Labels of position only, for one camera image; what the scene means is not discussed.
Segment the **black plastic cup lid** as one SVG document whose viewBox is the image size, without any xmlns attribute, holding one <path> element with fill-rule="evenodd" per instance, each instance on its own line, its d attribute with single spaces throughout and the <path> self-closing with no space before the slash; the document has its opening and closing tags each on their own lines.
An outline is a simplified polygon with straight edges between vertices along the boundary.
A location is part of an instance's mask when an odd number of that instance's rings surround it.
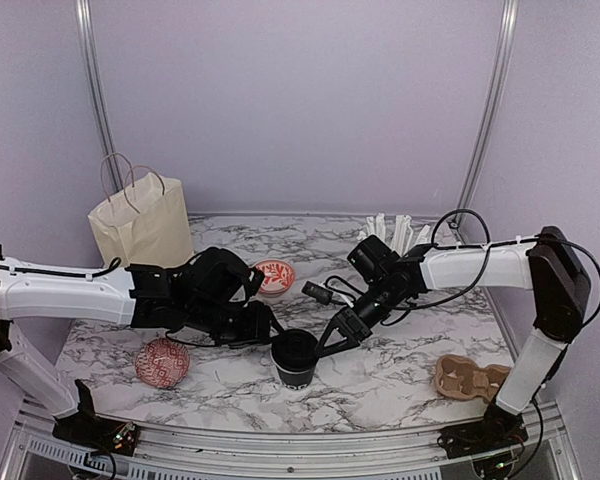
<svg viewBox="0 0 600 480">
<path fill-rule="evenodd" d="M 302 372 L 316 366 L 317 345 L 317 338 L 306 330 L 285 330 L 272 340 L 271 355 L 283 370 Z"/>
</svg>

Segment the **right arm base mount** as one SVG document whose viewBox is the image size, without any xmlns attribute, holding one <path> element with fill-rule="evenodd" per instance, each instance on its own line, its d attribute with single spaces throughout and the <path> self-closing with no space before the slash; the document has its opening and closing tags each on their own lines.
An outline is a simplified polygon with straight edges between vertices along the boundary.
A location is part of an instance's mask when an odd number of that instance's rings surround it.
<svg viewBox="0 0 600 480">
<path fill-rule="evenodd" d="M 522 414 L 511 414 L 492 401 L 480 420 L 441 429 L 437 444 L 455 459 L 523 444 L 528 438 Z"/>
</svg>

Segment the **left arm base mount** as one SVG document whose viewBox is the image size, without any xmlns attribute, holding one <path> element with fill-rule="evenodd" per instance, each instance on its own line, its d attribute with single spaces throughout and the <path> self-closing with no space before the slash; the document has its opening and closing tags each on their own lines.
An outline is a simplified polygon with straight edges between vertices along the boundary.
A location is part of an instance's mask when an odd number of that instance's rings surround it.
<svg viewBox="0 0 600 480">
<path fill-rule="evenodd" d="M 96 414 L 89 388 L 75 381 L 78 391 L 77 412 L 55 418 L 52 435 L 73 444 L 131 457 L 136 449 L 139 428 L 134 422 L 104 418 Z"/>
</svg>

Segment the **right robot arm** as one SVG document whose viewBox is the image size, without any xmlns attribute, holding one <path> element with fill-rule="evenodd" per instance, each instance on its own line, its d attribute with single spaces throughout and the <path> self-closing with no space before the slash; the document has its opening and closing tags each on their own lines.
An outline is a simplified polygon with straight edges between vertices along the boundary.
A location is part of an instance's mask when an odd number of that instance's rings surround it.
<svg viewBox="0 0 600 480">
<path fill-rule="evenodd" d="M 561 230 L 483 245 L 418 244 L 405 255 L 377 236 L 361 241 L 348 260 L 368 289 L 330 320 L 315 354 L 327 357 L 356 348 L 373 328 L 406 301 L 455 288 L 511 287 L 532 291 L 536 318 L 514 367 L 481 419 L 475 438 L 495 448 L 514 431 L 520 415 L 548 379 L 567 346 L 586 324 L 591 280 Z"/>
</svg>

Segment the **black paper coffee cup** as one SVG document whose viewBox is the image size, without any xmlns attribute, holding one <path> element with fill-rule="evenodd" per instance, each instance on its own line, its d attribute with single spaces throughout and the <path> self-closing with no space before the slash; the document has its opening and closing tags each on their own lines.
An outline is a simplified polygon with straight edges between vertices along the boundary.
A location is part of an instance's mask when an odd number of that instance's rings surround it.
<svg viewBox="0 0 600 480">
<path fill-rule="evenodd" d="M 288 370 L 278 364 L 275 364 L 275 367 L 282 385 L 293 391 L 307 388 L 311 384 L 315 373 L 315 366 L 300 371 Z"/>
</svg>

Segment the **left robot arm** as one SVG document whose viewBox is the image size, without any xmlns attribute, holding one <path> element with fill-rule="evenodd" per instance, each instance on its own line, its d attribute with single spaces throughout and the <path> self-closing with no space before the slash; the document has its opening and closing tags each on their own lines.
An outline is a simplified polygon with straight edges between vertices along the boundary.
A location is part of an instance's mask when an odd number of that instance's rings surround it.
<svg viewBox="0 0 600 480">
<path fill-rule="evenodd" d="M 177 267 L 114 259 L 103 270 L 35 265 L 3 256 L 0 245 L 0 372 L 38 400 L 86 445 L 105 438 L 89 389 L 70 382 L 14 325 L 20 318 L 85 319 L 132 329 L 184 327 L 216 346 L 264 345 L 281 326 L 256 299 L 264 274 L 234 253 L 209 247 Z"/>
</svg>

